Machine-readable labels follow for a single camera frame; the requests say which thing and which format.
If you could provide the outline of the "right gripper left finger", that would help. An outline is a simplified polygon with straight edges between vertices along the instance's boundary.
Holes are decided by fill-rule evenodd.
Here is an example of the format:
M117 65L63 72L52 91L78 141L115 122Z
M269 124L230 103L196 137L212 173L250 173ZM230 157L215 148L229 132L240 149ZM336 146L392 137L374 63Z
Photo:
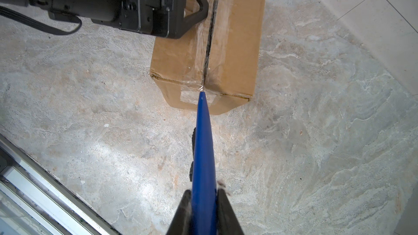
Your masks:
M187 189L183 193L175 215L170 223L166 235L190 235L190 222L192 217L192 192Z

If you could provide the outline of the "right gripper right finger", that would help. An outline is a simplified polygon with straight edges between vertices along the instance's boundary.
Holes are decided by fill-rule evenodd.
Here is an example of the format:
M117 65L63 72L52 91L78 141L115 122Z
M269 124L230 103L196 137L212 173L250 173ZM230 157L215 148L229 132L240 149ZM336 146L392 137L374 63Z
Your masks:
M224 189L217 191L217 234L244 235Z

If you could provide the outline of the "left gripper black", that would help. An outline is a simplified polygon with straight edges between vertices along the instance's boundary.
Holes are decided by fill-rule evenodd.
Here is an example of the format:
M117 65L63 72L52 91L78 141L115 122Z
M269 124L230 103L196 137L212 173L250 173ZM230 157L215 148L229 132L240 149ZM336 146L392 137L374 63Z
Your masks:
M131 32L178 39L204 21L208 12L208 0L122 0L117 25Z

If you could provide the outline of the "blue utility knife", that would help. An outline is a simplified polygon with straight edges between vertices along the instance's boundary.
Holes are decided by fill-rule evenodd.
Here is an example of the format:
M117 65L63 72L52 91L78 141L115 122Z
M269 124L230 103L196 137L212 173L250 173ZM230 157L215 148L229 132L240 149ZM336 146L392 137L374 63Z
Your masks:
M217 184L209 107L199 94L192 178L192 234L217 233Z

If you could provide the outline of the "brown cardboard express box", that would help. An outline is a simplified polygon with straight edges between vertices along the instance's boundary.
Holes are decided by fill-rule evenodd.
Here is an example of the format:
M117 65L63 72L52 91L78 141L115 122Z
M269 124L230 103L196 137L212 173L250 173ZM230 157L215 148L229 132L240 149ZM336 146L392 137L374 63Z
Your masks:
M265 0L208 0L205 20L179 39L157 38L150 76L171 107L194 111L204 91L209 112L224 114L250 101Z

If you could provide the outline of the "aluminium mounting rail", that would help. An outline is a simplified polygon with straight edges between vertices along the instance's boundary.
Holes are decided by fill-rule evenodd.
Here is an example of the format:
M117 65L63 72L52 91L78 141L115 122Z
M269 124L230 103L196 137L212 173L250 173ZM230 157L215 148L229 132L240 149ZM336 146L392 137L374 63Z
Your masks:
M119 231L2 136L1 234L117 235Z

